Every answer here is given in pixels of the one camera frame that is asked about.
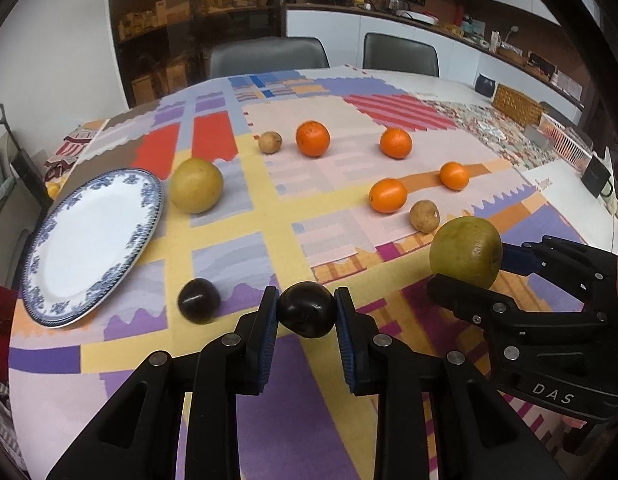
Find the brown kiwi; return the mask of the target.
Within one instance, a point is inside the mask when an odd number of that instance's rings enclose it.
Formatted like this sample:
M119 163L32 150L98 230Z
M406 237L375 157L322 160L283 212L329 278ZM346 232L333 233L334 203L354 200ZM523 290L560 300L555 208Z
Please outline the brown kiwi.
M431 200L418 200L410 209L409 220L416 231L424 234L435 232L440 224L438 207Z
M263 154L271 155L281 150L282 137L275 131L267 131L258 137L258 147Z

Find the dark glass display cabinet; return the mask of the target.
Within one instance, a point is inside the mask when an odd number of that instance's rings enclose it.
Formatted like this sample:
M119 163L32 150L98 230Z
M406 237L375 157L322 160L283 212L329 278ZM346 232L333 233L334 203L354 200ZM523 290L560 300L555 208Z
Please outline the dark glass display cabinet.
M281 0L108 0L129 106L208 78L219 44L279 36Z

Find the blue white porcelain plate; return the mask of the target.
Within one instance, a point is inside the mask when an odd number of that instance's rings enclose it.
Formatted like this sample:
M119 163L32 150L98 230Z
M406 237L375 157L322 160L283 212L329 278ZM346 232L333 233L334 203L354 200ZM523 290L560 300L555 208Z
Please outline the blue white porcelain plate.
M148 246L163 205L161 181L139 168L105 172L68 194L26 258L22 296L30 318L60 328L103 302Z

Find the yellow green pear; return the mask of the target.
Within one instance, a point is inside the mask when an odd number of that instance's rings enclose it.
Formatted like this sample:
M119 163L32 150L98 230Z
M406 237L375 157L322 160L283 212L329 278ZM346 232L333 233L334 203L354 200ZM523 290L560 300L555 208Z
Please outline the yellow green pear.
M220 170L207 160L191 157L178 166L169 183L169 198L181 211L202 214L218 203L223 192Z

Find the colourful patchwork tablecloth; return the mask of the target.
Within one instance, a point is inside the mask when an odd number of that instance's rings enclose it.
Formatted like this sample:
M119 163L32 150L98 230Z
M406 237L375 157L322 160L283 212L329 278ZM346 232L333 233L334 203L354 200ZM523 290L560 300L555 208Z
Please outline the colourful patchwork tablecloth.
M513 244L545 234L589 242L592 235L574 208L579 181L565 162L519 171L426 101L488 105L466 84L343 66L207 81L111 119L70 173L66 191L120 167L168 179L193 156L222 171L224 191L202 216L166 206L134 270L80 322L48 330L16 309L11 404L32 478L47 475L150 352L196 351L228 332L269 285L347 286L390 335L420 352L458 348L487 370L476 328L417 304L431 240L411 228L405 212L376 214L367 201L371 186L399 179L410 200L432 200L445 219L486 218ZM297 148L296 129L308 120L331 136L320 157ZM405 159L379 148L387 128L411 136ZM283 139L275 154L259 150L267 131ZM463 191L440 182L446 162L468 170ZM188 321L178 308L179 292L193 278L212 282L220 294L206 324Z

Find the woven wicker basket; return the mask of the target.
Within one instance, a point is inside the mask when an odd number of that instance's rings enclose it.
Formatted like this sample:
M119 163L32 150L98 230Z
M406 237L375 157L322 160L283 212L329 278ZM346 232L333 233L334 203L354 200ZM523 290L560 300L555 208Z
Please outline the woven wicker basket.
M492 106L522 127L540 125L543 113L541 104L505 84L496 86Z

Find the grey chair right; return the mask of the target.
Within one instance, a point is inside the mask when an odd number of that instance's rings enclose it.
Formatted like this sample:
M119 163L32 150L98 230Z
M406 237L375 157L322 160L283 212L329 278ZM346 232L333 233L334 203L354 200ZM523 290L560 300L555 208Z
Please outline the grey chair right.
M363 67L439 76L438 56L434 47L423 42L368 32L364 38Z

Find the grey chair left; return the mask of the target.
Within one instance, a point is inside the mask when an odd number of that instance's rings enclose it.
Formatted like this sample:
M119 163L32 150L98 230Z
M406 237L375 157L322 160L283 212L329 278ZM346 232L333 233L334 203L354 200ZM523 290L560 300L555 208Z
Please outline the grey chair left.
M208 77L280 70L319 70L330 63L321 41L312 37L263 37L219 44L210 51Z

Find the green apple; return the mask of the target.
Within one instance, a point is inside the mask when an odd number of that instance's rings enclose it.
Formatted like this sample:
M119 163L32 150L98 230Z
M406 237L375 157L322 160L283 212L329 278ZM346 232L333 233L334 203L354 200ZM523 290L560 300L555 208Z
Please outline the green apple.
M484 289L494 283L502 258L498 230L488 220L473 216L446 222L429 249L432 274L443 274Z

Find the floral patterned table mat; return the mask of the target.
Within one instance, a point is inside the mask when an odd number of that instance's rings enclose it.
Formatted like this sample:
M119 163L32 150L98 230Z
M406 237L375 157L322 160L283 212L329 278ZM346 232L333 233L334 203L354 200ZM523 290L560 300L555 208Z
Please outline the floral patterned table mat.
M527 171L558 159L551 148L539 148L524 134L524 128L490 105L426 101L438 113L473 136L517 170Z

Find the orange mandarin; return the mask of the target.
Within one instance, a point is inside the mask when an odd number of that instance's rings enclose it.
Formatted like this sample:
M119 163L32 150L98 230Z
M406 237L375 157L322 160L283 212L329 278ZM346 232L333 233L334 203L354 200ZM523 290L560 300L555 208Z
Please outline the orange mandarin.
M441 166L438 177L446 188L454 192L463 191L470 180L468 170L458 162L446 162Z
M369 191L369 204L381 214L393 214L407 201L408 190L398 180L387 178L372 185Z
M321 122L308 120L296 129L296 144L300 153L308 157L320 157L331 144L331 136Z
M400 128L387 128L379 139L379 148L382 153L393 159L408 157L412 146L411 136Z

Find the dark plum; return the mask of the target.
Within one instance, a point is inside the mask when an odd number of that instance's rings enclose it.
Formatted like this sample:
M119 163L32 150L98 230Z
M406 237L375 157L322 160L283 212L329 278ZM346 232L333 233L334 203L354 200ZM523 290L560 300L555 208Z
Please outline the dark plum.
M177 304L183 318L195 324L206 324L213 321L221 299L212 282L205 278L193 278L181 288Z
M289 286L277 300L277 320L303 338L321 338L330 333L337 319L333 295L321 284L299 282Z

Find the dark blue mug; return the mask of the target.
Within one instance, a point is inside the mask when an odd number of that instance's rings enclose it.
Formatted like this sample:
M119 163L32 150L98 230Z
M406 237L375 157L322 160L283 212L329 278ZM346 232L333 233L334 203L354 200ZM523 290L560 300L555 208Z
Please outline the dark blue mug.
M496 81L484 74L478 74L474 84L474 90L487 99L492 99L496 90Z

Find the grey chair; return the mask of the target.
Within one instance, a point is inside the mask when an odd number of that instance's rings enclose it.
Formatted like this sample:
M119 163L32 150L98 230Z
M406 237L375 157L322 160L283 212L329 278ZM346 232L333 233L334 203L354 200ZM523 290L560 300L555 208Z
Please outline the grey chair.
M219 44L210 51L208 77L280 70L319 70L330 63L321 41L312 37L263 37Z
M368 32L364 38L363 67L439 76L438 56L434 47L423 42Z

